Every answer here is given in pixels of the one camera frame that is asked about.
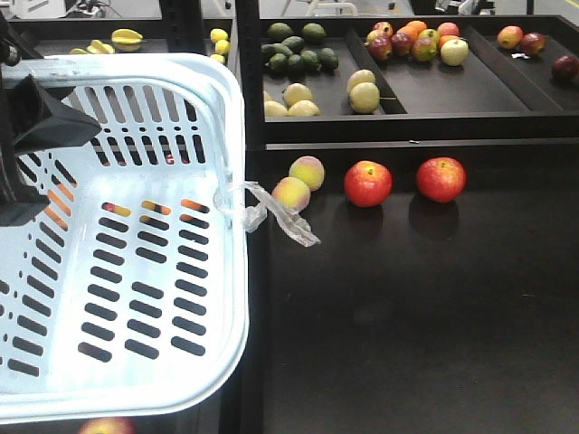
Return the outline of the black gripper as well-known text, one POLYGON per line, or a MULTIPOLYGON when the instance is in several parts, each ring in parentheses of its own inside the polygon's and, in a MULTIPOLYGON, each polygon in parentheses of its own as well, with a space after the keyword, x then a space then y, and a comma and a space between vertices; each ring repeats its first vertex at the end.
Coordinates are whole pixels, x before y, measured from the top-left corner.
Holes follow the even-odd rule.
POLYGON ((80 147, 101 131, 93 117, 67 106, 73 86, 49 87, 36 76, 33 67, 67 80, 69 72, 56 67, 32 48, 1 18, 1 65, 23 63, 26 74, 12 88, 1 88, 1 224, 23 226, 49 203, 46 195, 26 184, 17 157, 38 151, 80 147))

